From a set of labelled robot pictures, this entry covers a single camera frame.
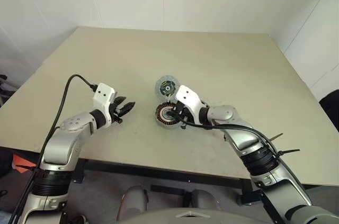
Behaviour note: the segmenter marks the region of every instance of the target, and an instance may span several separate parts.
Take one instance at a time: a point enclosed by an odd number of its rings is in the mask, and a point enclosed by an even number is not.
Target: circular component
[[[155,111],[155,119],[158,124],[165,128],[175,128],[179,125],[179,120],[172,117],[169,112],[175,107],[173,103],[160,104]]]
[[[162,76],[155,83],[155,94],[162,101],[174,101],[175,93],[177,92],[180,84],[172,76]]]

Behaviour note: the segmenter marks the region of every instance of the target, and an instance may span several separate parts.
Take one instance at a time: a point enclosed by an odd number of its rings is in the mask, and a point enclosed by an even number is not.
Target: wooden table
[[[339,134],[266,34],[78,28],[0,109],[0,145],[39,152],[68,77],[104,82],[135,108],[103,129],[81,157],[167,170],[248,178],[217,130],[166,130],[154,118],[155,82],[172,75],[210,105],[229,104],[277,149],[304,184],[339,185]],[[93,93],[70,87],[60,118],[91,111]]]

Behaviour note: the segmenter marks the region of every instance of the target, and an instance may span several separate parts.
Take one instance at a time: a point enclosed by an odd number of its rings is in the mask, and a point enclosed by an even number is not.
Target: robotic arm
[[[134,107],[135,103],[129,102],[118,108],[126,98],[116,95],[113,88],[100,83],[93,97],[94,110],[62,122],[46,144],[19,223],[66,223],[63,208],[82,144],[99,128],[121,123],[121,117]]]
[[[166,86],[170,92],[171,85],[167,83],[164,88]],[[234,107],[208,106],[185,85],[172,89],[167,100],[169,102],[157,108],[158,123],[167,128],[181,123],[183,129],[186,125],[220,129],[243,161],[252,181],[261,189],[264,208],[274,223],[339,222],[334,214],[312,205],[299,180],[280,158],[284,153],[296,150],[277,152],[267,137],[240,118]]]

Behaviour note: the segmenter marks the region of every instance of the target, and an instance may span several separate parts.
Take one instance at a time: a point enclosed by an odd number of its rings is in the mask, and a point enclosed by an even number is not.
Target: white wall
[[[320,0],[285,55],[320,100],[339,89],[339,0]]]
[[[259,32],[289,46],[319,0],[0,0],[0,73],[22,84],[78,25]]]

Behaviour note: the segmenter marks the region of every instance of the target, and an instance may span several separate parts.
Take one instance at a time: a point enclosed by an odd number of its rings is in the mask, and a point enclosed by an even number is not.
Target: gray carpet
[[[17,171],[12,171],[0,178],[0,190],[8,190],[8,194],[0,198],[0,209],[10,210],[14,208],[28,177],[28,172],[19,174]],[[219,200],[224,211],[261,220],[263,223],[271,223],[261,203],[249,207],[237,205],[236,198],[240,194],[240,190],[94,171],[86,171],[86,179],[82,184],[71,184],[67,212],[70,216],[83,213],[87,215],[91,223],[115,223],[124,191],[135,185],[141,185],[148,190],[149,210],[180,207],[182,205],[181,196],[150,192],[152,184],[176,187],[187,191],[206,190]],[[322,186],[308,190],[308,193],[315,205],[339,214],[339,187]]]

